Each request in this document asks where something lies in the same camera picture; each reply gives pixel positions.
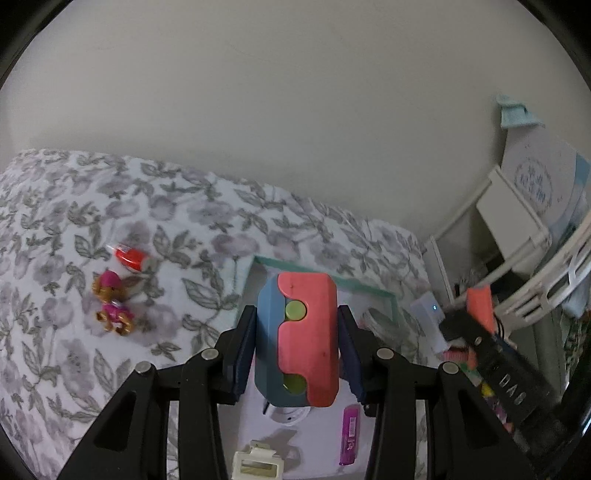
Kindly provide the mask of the floral grey white blanket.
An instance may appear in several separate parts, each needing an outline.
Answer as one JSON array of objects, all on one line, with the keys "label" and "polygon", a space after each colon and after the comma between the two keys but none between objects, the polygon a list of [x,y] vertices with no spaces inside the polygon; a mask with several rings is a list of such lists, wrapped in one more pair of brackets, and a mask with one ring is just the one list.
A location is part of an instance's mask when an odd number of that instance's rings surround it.
[{"label": "floral grey white blanket", "polygon": [[[146,252],[145,273],[108,245]],[[140,361],[181,363],[238,319],[257,260],[384,292],[394,347],[436,358],[408,306],[429,287],[409,231],[287,190],[171,163],[27,150],[1,176],[1,424],[25,465],[54,479]],[[94,279],[122,279],[133,330],[96,319]]]}]

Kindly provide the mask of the brown puppy toy figure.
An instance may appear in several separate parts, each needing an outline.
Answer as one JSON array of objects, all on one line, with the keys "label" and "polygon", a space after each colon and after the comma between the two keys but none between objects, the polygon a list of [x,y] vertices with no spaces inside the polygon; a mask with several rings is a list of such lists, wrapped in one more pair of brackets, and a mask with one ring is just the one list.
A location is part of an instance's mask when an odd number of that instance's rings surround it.
[{"label": "brown puppy toy figure", "polygon": [[105,270],[92,284],[92,292],[101,302],[96,312],[96,319],[105,331],[114,331],[120,336],[128,335],[133,330],[134,314],[125,305],[127,292],[122,279],[117,273]]}]

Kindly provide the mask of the small pink blue toy block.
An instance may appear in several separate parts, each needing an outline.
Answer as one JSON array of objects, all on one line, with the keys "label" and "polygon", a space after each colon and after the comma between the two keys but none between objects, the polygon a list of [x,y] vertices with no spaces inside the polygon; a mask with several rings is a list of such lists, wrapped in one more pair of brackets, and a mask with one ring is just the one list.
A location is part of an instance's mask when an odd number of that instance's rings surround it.
[{"label": "small pink blue toy block", "polygon": [[467,290],[467,312],[490,334],[497,329],[494,315],[491,288],[489,285],[473,287]]}]

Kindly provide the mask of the light teal cloth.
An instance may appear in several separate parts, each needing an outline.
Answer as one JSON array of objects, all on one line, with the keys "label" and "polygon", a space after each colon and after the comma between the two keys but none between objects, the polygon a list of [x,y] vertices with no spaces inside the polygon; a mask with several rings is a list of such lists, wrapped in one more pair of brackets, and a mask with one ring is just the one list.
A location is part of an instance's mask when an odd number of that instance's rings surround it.
[{"label": "light teal cloth", "polygon": [[508,95],[497,95],[496,102],[501,113],[500,126],[504,130],[544,124],[524,103],[516,101]]}]

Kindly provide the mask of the purple lip balm tube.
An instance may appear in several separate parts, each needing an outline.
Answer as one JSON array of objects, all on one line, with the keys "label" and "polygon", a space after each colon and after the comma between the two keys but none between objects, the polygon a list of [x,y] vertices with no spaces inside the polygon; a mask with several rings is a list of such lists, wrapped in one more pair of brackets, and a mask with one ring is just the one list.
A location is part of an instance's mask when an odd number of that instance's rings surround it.
[{"label": "purple lip balm tube", "polygon": [[339,465],[349,466],[355,463],[358,453],[361,407],[359,404],[349,405],[342,412],[341,450]]}]

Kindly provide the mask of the red toy piece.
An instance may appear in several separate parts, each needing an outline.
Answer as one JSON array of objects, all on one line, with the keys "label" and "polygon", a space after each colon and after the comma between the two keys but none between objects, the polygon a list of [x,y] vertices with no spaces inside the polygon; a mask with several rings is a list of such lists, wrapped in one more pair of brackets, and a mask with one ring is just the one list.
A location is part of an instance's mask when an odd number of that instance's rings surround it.
[{"label": "red toy piece", "polygon": [[152,258],[143,250],[122,244],[108,245],[112,256],[126,269],[145,273],[152,268]]}]

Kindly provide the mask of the white plastic shelf rack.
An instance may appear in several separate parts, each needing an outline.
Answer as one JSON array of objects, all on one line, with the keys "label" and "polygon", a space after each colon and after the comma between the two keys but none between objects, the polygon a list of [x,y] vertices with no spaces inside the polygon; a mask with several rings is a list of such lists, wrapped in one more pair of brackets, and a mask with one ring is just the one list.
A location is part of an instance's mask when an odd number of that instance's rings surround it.
[{"label": "white plastic shelf rack", "polygon": [[[442,306],[453,309],[467,295],[453,292],[437,241],[475,207],[499,247],[504,262],[477,285],[491,285],[522,264],[540,260],[551,247],[551,234],[524,196],[496,167],[451,220],[430,236],[423,258],[431,286]],[[562,304],[590,275],[590,217],[585,216],[564,245],[520,289],[498,304],[494,313],[505,332],[529,327]]]}]

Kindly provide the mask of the white card with emblem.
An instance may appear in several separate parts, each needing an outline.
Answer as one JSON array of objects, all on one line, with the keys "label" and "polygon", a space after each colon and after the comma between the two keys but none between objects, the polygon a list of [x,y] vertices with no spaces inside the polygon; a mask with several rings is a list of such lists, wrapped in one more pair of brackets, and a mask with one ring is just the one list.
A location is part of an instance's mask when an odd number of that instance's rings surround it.
[{"label": "white card with emblem", "polygon": [[549,229],[554,244],[578,227],[589,210],[590,162],[543,125],[507,131],[501,169]]}]

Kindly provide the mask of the round tin with beads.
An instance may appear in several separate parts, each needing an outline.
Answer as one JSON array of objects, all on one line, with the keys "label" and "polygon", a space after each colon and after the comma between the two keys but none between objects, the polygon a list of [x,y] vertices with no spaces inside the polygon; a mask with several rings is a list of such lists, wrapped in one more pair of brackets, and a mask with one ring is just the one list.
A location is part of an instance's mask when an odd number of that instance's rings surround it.
[{"label": "round tin with beads", "polygon": [[396,324],[390,317],[374,307],[363,312],[361,325],[363,329],[372,332],[380,341],[386,344],[394,344],[398,340]]}]

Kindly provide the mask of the pink knitted cloth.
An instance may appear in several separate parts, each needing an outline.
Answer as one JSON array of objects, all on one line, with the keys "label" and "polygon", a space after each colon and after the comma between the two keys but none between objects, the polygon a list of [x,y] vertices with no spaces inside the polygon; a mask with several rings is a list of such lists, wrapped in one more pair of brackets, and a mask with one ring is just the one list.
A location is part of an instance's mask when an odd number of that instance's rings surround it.
[{"label": "pink knitted cloth", "polygon": [[508,415],[501,405],[499,397],[483,379],[477,370],[478,362],[476,353],[470,347],[451,347],[443,353],[445,361],[451,361],[459,365],[460,369],[467,375],[468,379],[476,387],[485,402],[501,421],[504,428],[510,433],[515,432],[515,427],[508,420]]}]

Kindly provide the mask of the teal cardboard box lid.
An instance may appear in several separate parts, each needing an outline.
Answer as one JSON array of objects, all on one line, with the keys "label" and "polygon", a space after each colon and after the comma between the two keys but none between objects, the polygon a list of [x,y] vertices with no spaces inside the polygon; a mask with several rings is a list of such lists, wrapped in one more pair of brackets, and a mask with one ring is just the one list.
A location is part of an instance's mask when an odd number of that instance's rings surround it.
[{"label": "teal cardboard box lid", "polygon": [[384,299],[339,290],[325,273],[254,264],[242,306],[256,306],[256,353],[245,394],[221,410],[225,447],[257,440],[283,458],[287,479],[362,479],[375,421],[363,415],[339,358],[337,308]]}]

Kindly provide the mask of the large pink blue toy block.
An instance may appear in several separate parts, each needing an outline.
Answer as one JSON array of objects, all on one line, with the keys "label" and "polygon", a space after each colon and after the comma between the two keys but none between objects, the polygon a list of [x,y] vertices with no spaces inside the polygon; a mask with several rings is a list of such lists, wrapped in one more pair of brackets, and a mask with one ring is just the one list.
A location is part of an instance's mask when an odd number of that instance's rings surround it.
[{"label": "large pink blue toy block", "polygon": [[277,407],[332,405],[339,392],[338,293],[325,273],[280,272],[257,297],[256,388]]}]

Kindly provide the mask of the white round plastic case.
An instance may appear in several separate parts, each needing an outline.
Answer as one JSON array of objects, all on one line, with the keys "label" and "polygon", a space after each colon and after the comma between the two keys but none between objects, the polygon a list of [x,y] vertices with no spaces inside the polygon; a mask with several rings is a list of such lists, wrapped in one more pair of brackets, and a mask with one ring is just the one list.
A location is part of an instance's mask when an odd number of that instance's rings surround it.
[{"label": "white round plastic case", "polygon": [[304,407],[277,407],[270,403],[269,400],[264,401],[263,416],[269,418],[276,424],[283,426],[294,426],[308,417],[311,413],[310,406]]}]

